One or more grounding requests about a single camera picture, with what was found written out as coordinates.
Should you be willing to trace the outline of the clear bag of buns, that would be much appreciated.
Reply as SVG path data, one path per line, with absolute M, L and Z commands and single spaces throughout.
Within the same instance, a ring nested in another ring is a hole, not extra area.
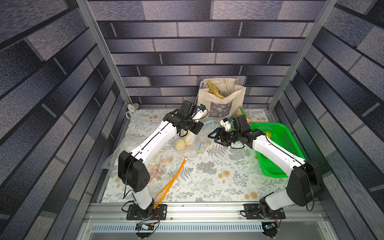
M 185 137 L 181 138 L 185 140 L 194 140 L 195 144 L 191 146 L 186 146 L 183 151 L 194 151 L 197 155 L 202 155 L 205 153 L 207 148 L 213 144 L 213 140 L 208 138 L 208 134 L 216 129 L 216 124 L 214 120 L 207 121 L 204 123 L 202 130 L 196 135 L 193 133 L 188 133 Z

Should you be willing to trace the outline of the pale pear with stem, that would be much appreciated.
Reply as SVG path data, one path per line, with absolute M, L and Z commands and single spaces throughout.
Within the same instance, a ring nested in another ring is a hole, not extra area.
M 186 142 L 183 139 L 177 139 L 174 147 L 177 151 L 183 151 L 186 148 Z

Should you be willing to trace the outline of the clear orange zip-top bag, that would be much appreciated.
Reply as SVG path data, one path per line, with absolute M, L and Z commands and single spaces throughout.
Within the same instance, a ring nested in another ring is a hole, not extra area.
M 161 148 L 177 134 L 163 131 L 139 139 L 126 134 L 115 151 L 102 164 L 103 169 L 116 171 L 123 185 L 133 194 L 134 203 L 141 210 L 154 209 L 155 200 L 148 184 L 151 176 L 148 166 Z

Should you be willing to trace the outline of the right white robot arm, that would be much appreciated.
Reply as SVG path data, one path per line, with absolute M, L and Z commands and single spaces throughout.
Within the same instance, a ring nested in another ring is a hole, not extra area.
M 259 201 L 257 211 L 245 210 L 245 216 L 260 215 L 270 219 L 284 207 L 306 206 L 324 191 L 321 167 L 315 161 L 308 161 L 298 147 L 289 129 L 279 123 L 257 123 L 250 125 L 241 115 L 221 126 L 208 137 L 225 147 L 240 142 L 273 162 L 288 177 L 286 187 L 272 192 Z

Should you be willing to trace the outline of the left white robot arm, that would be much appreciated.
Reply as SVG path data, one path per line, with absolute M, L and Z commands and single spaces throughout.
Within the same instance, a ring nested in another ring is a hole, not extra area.
M 155 200 L 147 185 L 151 179 L 148 165 L 159 150 L 173 137 L 198 134 L 203 127 L 201 119 L 208 116 L 205 105 L 184 101 L 179 109 L 167 113 L 159 127 L 138 147 L 119 155 L 118 177 L 133 194 L 134 204 L 143 213 L 152 213 Z

